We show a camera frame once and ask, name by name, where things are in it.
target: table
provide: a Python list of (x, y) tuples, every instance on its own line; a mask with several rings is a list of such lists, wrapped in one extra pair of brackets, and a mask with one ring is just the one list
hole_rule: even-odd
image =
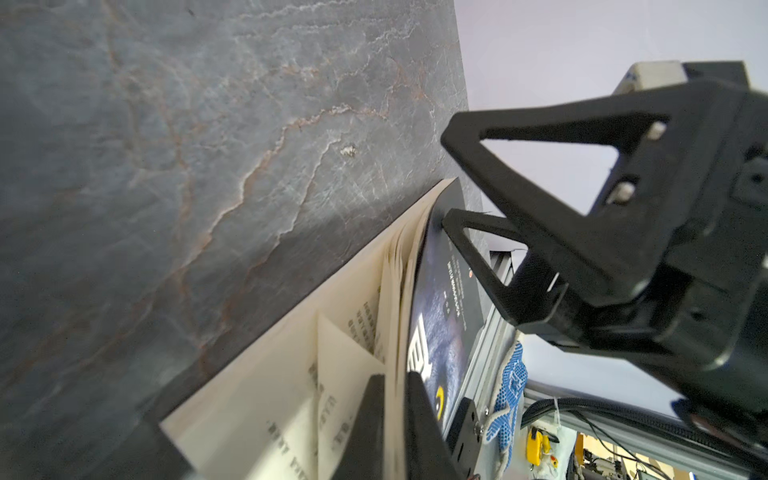
[(459, 175), (451, 0), (18, 3), (0, 45), (4, 478), (183, 477), (158, 422)]

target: book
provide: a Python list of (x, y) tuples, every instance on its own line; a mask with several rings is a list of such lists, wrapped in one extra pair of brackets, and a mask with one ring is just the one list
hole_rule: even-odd
[(465, 208), (458, 181), (440, 193), (429, 214), (417, 263), (408, 347), (408, 371), (421, 374), (444, 435), (484, 325), (476, 280), (442, 229), (442, 219), (452, 208)]
[(327, 480), (368, 379), (383, 373), (383, 478), (405, 478), (406, 352), (412, 312), (425, 308), (414, 288), (428, 275), (423, 240), (449, 187), (461, 193), (455, 179), (435, 185), (164, 419), (203, 477)]

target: yellow object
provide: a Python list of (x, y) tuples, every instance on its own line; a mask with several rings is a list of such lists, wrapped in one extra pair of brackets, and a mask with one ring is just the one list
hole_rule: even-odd
[(574, 453), (576, 454), (576, 461), (578, 464), (584, 466), (584, 435), (581, 433), (576, 437), (576, 448)]
[(541, 464), (541, 444), (544, 442), (544, 436), (538, 429), (531, 429), (528, 441), (525, 445), (525, 457), (536, 466)]
[(544, 434), (544, 438), (541, 439), (541, 453), (549, 453), (552, 451), (552, 445), (549, 445), (549, 435)]
[(437, 393), (435, 394), (435, 400), (438, 401), (438, 403), (437, 403), (437, 419), (440, 420), (442, 418), (442, 410), (445, 408), (445, 392), (443, 391), (441, 386), (437, 387)]

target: book page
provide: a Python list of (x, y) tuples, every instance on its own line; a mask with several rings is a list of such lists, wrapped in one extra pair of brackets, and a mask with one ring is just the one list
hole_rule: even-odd
[(379, 318), (376, 324), (376, 346), (374, 354), (381, 363), (386, 364), (389, 355), (390, 330), (393, 328), (399, 316), (400, 308), (400, 283), (402, 280), (402, 268), (399, 267), (398, 245), (402, 237), (402, 230), (395, 235), (389, 243), (389, 251), (384, 258), (382, 267), (382, 295), (379, 298)]
[(393, 394), (388, 398), (384, 414), (384, 431), (392, 432), (390, 448), (390, 462), (385, 463), (385, 479), (395, 480), (406, 477), (406, 425), (405, 425), (405, 377), (406, 377), (406, 352), (408, 350), (408, 333), (411, 319), (411, 302), (413, 299), (413, 284), (415, 278), (415, 266), (419, 255), (419, 246), (424, 238), (430, 208), (425, 209), (419, 222), (416, 224), (413, 237), (410, 239), (409, 258), (407, 259), (406, 272), (403, 279), (402, 298), (400, 300), (400, 321), (396, 337), (396, 356), (387, 364), (385, 383), (393, 384)]
[[(437, 190), (439, 195), (451, 180), (444, 180), (432, 191)], [(430, 204), (423, 210), (418, 221), (404, 229), (399, 239), (398, 254), (408, 252), (407, 257), (398, 257), (396, 264), (402, 269), (407, 262), (402, 278), (402, 295), (397, 307), (396, 317), (390, 326), (388, 345), (388, 357), (385, 364), (386, 376), (385, 409), (384, 409), (384, 479), (397, 480), (406, 477), (405, 457), (405, 376), (406, 376), (406, 351), (408, 349), (408, 333), (411, 317), (411, 302), (413, 298), (413, 284), (415, 278), (415, 266), (419, 255), (424, 232), (432, 209)]]
[[(316, 314), (322, 311), (352, 338), (357, 333), (357, 343), (372, 351), (375, 334), (368, 322), (377, 321), (390, 242), (434, 203), (445, 182), (449, 180), (411, 206), (161, 423), (203, 477), (317, 478)], [(369, 328), (367, 340), (360, 317)]]
[(368, 380), (371, 375), (383, 374), (384, 364), (321, 313), (317, 367), (317, 478), (328, 480), (344, 453)]

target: yellow logo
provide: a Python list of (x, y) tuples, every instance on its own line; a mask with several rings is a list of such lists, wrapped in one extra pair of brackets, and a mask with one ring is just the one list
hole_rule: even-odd
[(440, 420), (442, 417), (442, 410), (445, 407), (445, 392), (443, 391), (442, 387), (437, 387), (437, 393), (435, 394), (435, 398), (437, 399), (437, 405), (435, 407), (437, 408), (437, 419)]

